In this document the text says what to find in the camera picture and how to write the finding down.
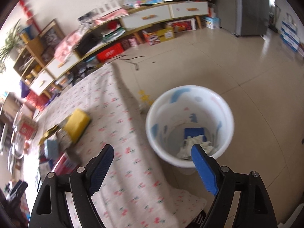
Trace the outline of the long white TV cabinet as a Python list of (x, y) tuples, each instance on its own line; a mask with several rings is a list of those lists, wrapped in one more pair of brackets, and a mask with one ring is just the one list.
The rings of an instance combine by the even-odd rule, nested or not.
[(139, 43), (142, 43), (138, 34), (140, 30), (180, 18), (195, 17), (198, 20), (201, 15), (208, 14), (209, 4), (206, 1), (166, 2), (131, 9), (128, 15), (95, 26), (92, 30), (86, 31), (83, 37), (98, 35), (97, 32), (111, 22), (118, 22), (120, 24), (121, 27), (116, 30), (118, 36), (113, 36), (112, 38), (100, 36), (99, 40), (94, 43), (87, 52), (80, 49), (83, 41), (83, 39), (81, 39), (72, 47), (72, 51), (67, 56), (66, 61), (61, 63), (59, 60), (53, 58), (42, 67), (42, 70), (37, 73), (37, 76), (35, 76), (33, 80), (24, 79), (24, 82), (37, 95), (41, 95), (41, 93), (45, 92), (57, 79), (66, 74), (78, 63), (99, 54), (105, 47), (123, 37), (133, 35)]

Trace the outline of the wooden shelf unit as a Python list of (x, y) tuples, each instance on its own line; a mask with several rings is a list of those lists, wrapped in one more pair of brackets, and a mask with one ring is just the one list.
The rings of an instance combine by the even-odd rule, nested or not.
[(21, 32), (22, 47), (14, 61), (14, 70), (28, 86), (54, 59), (55, 49), (65, 35), (56, 19), (53, 19), (37, 35), (30, 36), (30, 29)]

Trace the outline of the red box under cabinet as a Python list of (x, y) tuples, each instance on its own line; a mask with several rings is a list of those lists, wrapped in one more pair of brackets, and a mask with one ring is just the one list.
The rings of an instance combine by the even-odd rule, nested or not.
[(123, 52), (124, 52), (124, 49), (123, 49), (121, 43), (116, 43), (113, 46), (110, 46), (109, 48), (98, 53), (96, 55), (96, 58), (99, 62), (105, 62), (111, 58), (116, 57), (117, 55), (120, 55)]

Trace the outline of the cherry print tablecloth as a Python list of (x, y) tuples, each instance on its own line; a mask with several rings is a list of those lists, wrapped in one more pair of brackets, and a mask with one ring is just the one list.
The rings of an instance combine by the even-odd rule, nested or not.
[(91, 117), (74, 146), (81, 163), (86, 165), (106, 144), (114, 148), (111, 167), (92, 196), (106, 227), (186, 227), (203, 210), (205, 199), (167, 182), (147, 140), (138, 102), (112, 63), (82, 79), (39, 114), (38, 131), (23, 164), (29, 208), (37, 196), (39, 141), (76, 109)]

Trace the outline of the red snack package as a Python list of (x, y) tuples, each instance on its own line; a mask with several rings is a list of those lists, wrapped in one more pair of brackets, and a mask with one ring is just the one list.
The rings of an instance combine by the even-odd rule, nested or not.
[(67, 151), (62, 154), (60, 159), (54, 165), (52, 172), (56, 175), (64, 175), (72, 173), (80, 164), (80, 159), (74, 153), (68, 153)]

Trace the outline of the yellow cardboard box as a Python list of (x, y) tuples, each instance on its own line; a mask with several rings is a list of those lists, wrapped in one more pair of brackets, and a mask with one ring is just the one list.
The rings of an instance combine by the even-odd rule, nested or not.
[(165, 27), (151, 27), (142, 30), (142, 34), (145, 41), (151, 46), (175, 38), (173, 27), (167, 25)]

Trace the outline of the potted green plant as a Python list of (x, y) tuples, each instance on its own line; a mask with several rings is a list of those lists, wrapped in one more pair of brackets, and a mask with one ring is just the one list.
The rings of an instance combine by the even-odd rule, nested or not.
[(10, 31), (8, 32), (8, 35), (5, 39), (5, 44), (1, 48), (1, 62), (4, 62), (12, 49), (17, 45), (19, 42), (19, 33), (20, 33), (20, 19), (17, 21), (15, 26), (13, 26)]

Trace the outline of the yellow snack wrapper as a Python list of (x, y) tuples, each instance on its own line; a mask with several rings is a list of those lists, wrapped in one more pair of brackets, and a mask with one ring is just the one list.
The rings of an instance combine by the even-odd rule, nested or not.
[(61, 129), (61, 126), (59, 124), (56, 124), (53, 127), (51, 127), (50, 129), (48, 129), (41, 137), (41, 139), (39, 141), (39, 145), (44, 144), (45, 140), (49, 139), (51, 136), (56, 134), (60, 129)]

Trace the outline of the yellow sponge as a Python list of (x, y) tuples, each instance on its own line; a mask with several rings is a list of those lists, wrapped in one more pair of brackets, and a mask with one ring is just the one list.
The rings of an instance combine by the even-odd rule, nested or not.
[(83, 110), (76, 109), (68, 118), (63, 129), (70, 136), (73, 144), (76, 144), (83, 135), (87, 126), (91, 122), (91, 117)]

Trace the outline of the white printed snack wrapper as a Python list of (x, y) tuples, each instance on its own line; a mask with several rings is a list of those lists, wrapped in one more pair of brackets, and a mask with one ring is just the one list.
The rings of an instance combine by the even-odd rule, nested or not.
[(63, 128), (56, 132), (56, 140), (61, 151), (67, 150), (73, 144), (71, 137)]

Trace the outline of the silver refrigerator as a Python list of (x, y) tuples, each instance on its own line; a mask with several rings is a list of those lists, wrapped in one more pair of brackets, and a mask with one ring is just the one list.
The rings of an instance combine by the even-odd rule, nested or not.
[(266, 34), (269, 0), (214, 0), (214, 3), (220, 27), (236, 37)]

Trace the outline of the white patterned trash bin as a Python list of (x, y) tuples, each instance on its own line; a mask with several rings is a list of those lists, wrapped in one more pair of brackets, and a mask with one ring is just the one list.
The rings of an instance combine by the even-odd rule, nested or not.
[(204, 128), (214, 147), (210, 156), (219, 158), (234, 134), (234, 117), (218, 93), (203, 86), (184, 85), (161, 94), (151, 105), (145, 122), (149, 144), (158, 157), (172, 166), (193, 169), (194, 163), (176, 157), (185, 128)]

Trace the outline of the stacked blue white boxes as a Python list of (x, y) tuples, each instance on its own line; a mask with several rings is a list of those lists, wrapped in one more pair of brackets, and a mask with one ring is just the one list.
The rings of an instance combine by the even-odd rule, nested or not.
[(291, 50), (298, 52), (300, 38), (297, 35), (297, 26), (294, 23), (294, 19), (289, 13), (286, 13), (286, 16), (282, 20), (281, 38), (283, 42), (291, 48)]

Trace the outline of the blue item in bin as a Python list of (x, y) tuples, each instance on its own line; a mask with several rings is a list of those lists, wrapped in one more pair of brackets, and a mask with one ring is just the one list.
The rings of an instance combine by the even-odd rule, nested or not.
[(197, 137), (202, 136), (202, 141), (206, 142), (207, 138), (205, 136), (205, 129), (204, 128), (185, 128), (184, 129), (184, 139), (190, 137)]

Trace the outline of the blue milk carton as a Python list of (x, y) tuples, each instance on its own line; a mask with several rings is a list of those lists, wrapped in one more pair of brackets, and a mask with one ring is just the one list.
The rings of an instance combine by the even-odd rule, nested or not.
[(47, 159), (57, 160), (59, 157), (59, 144), (56, 140), (44, 141), (44, 154)]

